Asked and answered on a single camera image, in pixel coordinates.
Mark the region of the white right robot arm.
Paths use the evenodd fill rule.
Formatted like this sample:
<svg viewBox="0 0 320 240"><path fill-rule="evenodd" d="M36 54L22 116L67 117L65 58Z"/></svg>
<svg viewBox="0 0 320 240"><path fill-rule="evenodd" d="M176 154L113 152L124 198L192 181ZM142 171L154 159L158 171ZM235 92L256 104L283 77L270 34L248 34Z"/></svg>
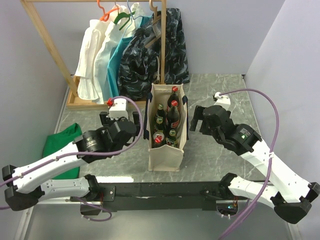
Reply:
<svg viewBox="0 0 320 240"><path fill-rule="evenodd" d="M198 105L190 130L195 131L198 121L201 121L200 133L213 137L225 149L253 165L265 176L267 185L227 173L218 183L220 196L224 199L233 196L258 198L258 202L272 208L281 219L297 224L320 195L320 185L300 177L270 151L267 143L251 126L235 124L230 116L231 112L220 105Z"/></svg>

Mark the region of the green glass bottle yellow label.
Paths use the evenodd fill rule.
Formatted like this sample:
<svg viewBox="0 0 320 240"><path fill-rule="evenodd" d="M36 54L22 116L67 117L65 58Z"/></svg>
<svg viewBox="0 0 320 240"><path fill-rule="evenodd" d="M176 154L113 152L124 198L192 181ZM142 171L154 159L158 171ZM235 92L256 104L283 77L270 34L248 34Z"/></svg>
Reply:
<svg viewBox="0 0 320 240"><path fill-rule="evenodd" d="M163 104L158 104L157 105L157 110L154 116L154 119L157 120L158 118L161 118L164 120L166 118L166 112L164 110L164 105Z"/></svg>

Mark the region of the dark cola bottle red cap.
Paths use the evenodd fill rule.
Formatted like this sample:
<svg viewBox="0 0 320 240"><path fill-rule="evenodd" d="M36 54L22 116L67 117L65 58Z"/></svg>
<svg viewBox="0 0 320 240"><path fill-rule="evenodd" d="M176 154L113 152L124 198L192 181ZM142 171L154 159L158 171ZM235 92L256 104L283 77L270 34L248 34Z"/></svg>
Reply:
<svg viewBox="0 0 320 240"><path fill-rule="evenodd" d="M167 107L166 107L167 111L170 110L172 101L176 101L177 102L177 106L178 107L180 106L180 99L179 99L179 96L178 96L178 90L179 89L178 89L177 86L173 86L171 88L171 94L170 94L170 97L167 100Z"/></svg>

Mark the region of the beige canvas tote bag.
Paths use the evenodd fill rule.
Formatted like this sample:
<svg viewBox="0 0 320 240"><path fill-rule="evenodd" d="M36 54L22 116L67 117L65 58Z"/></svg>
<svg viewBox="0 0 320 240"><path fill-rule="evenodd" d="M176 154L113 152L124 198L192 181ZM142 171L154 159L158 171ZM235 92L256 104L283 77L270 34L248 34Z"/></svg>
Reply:
<svg viewBox="0 0 320 240"><path fill-rule="evenodd" d="M143 138L148 141L149 171L178 172L184 157L184 146L189 139L188 98L185 95L183 84L178 85L177 95L180 102L180 122L177 128L177 147L164 144L154 148L154 124L158 104L167 107L168 99L172 93L172 85L153 84L147 94L145 103L145 116L143 123Z"/></svg>

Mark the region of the cola bottle front red cap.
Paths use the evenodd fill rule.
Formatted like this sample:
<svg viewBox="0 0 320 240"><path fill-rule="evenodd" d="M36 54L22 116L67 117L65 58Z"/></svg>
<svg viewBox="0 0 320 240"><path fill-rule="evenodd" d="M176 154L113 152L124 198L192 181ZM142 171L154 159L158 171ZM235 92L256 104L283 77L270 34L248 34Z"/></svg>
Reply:
<svg viewBox="0 0 320 240"><path fill-rule="evenodd" d="M171 101L171 107L166 115L166 132L177 130L180 124L179 103L177 100Z"/></svg>

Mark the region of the silver blue energy drink can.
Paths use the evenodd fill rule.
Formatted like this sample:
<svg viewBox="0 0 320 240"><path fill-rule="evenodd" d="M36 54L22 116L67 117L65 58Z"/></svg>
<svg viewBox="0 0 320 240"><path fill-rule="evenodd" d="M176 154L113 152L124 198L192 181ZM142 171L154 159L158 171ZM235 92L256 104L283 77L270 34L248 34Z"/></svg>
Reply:
<svg viewBox="0 0 320 240"><path fill-rule="evenodd" d="M165 135L162 131L155 132L152 138L153 138L153 142L152 142L153 148L162 147L165 143Z"/></svg>

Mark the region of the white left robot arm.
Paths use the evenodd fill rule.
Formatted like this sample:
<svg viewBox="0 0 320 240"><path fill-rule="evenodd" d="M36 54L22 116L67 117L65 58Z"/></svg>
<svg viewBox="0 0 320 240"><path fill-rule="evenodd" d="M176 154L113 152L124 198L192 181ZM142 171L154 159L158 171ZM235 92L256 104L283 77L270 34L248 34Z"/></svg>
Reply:
<svg viewBox="0 0 320 240"><path fill-rule="evenodd" d="M22 211L41 201L73 197L94 201L102 192L93 175L77 179L56 180L55 177L97 160L117 156L132 148L142 135L140 111L133 112L134 121L122 116L106 125L88 130L65 147L47 157L22 167L2 168L2 186L6 185L6 208Z"/></svg>

